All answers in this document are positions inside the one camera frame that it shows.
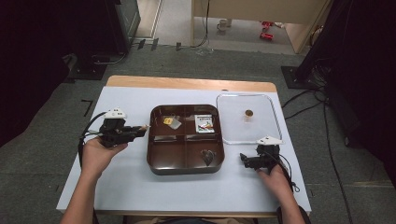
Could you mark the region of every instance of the gray carpet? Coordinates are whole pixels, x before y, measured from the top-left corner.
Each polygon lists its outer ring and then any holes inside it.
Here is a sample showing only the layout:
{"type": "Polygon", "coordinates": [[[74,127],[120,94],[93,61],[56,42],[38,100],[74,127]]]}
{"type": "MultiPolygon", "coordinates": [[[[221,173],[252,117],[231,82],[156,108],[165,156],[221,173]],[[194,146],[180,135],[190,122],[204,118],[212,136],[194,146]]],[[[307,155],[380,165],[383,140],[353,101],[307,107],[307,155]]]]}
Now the gray carpet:
{"type": "MultiPolygon", "coordinates": [[[[297,66],[298,55],[215,50],[201,56],[197,49],[150,46],[133,51],[110,65],[101,81],[63,83],[36,114],[29,128],[0,148],[0,224],[58,223],[55,210],[74,158],[78,136],[89,122],[96,100],[112,75],[190,77],[265,81],[276,84],[281,104],[299,93],[289,90],[281,65],[297,66]]],[[[308,93],[284,109],[285,117],[317,101],[308,93]]],[[[393,223],[396,191],[382,163],[363,148],[347,148],[336,116],[326,108],[332,154],[344,183],[354,223],[393,223]]],[[[287,120],[312,206],[313,223],[349,223],[347,209],[327,148],[323,106],[287,120]]],[[[121,217],[100,216],[101,223],[121,223],[121,217]]],[[[260,219],[260,223],[276,223],[260,219]]]]}

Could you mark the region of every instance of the plastic lid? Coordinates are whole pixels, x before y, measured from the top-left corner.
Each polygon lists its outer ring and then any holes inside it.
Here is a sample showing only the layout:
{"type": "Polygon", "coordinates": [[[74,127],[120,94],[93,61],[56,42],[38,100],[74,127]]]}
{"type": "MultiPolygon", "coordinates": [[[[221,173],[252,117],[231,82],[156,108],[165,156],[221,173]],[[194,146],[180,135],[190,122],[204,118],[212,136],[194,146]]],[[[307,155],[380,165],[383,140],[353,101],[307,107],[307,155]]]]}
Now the plastic lid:
{"type": "Polygon", "coordinates": [[[257,144],[265,136],[282,139],[272,100],[267,95],[221,94],[217,105],[224,143],[257,144]]]}

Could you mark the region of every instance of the small item in tray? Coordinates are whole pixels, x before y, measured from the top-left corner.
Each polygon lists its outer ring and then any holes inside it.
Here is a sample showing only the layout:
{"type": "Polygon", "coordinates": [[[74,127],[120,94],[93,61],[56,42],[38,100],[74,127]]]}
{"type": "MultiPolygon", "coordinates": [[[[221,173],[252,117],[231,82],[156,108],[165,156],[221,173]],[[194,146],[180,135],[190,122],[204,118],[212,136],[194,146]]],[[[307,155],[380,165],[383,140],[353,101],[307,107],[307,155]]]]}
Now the small item in tray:
{"type": "Polygon", "coordinates": [[[201,154],[202,154],[202,159],[204,159],[206,166],[209,166],[210,163],[212,163],[213,159],[215,159],[215,156],[216,156],[216,152],[213,152],[211,150],[206,150],[206,149],[202,150],[201,154]]]}
{"type": "Polygon", "coordinates": [[[251,110],[247,110],[247,111],[245,111],[245,115],[247,116],[247,117],[252,117],[253,116],[253,111],[251,111],[251,110]]]}
{"type": "Polygon", "coordinates": [[[212,115],[195,115],[195,131],[197,133],[214,133],[212,115]]]}
{"type": "Polygon", "coordinates": [[[180,127],[181,122],[177,120],[178,116],[175,117],[163,117],[163,123],[167,124],[171,129],[178,129],[180,127]]]}
{"type": "Polygon", "coordinates": [[[247,109],[245,111],[245,122],[250,122],[251,117],[253,117],[253,111],[250,109],[247,109]]]}

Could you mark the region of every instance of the hand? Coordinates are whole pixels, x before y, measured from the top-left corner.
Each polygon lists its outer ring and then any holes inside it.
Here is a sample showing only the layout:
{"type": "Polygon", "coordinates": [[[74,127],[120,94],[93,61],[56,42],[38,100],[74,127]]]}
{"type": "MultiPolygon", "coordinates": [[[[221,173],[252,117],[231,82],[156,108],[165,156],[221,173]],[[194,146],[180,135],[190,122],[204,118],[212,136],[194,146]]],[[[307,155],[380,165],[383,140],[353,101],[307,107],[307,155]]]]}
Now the hand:
{"type": "Polygon", "coordinates": [[[110,164],[111,159],[119,152],[128,147],[128,144],[117,145],[114,147],[104,147],[100,143],[100,138],[95,137],[85,145],[82,156],[81,175],[99,178],[102,172],[110,164]]]}
{"type": "Polygon", "coordinates": [[[288,179],[285,177],[280,165],[277,164],[269,175],[260,169],[256,170],[256,172],[265,186],[267,186],[280,201],[285,197],[292,196],[288,179]]]}

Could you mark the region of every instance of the brown tray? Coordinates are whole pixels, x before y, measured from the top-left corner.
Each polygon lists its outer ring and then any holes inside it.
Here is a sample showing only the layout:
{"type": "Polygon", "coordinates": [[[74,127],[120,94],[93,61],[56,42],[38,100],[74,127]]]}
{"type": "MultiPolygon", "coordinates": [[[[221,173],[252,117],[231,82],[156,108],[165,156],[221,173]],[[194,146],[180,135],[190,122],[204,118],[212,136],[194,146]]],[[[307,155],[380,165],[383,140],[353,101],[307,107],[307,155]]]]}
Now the brown tray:
{"type": "Polygon", "coordinates": [[[150,115],[147,161],[156,175],[210,174],[218,171],[224,161],[219,112],[213,105],[158,105],[150,115]],[[211,115],[213,133],[198,133],[195,115],[211,115]],[[181,122],[172,129],[163,121],[176,118],[181,122]],[[206,165],[204,154],[210,150],[215,157],[206,165]]]}

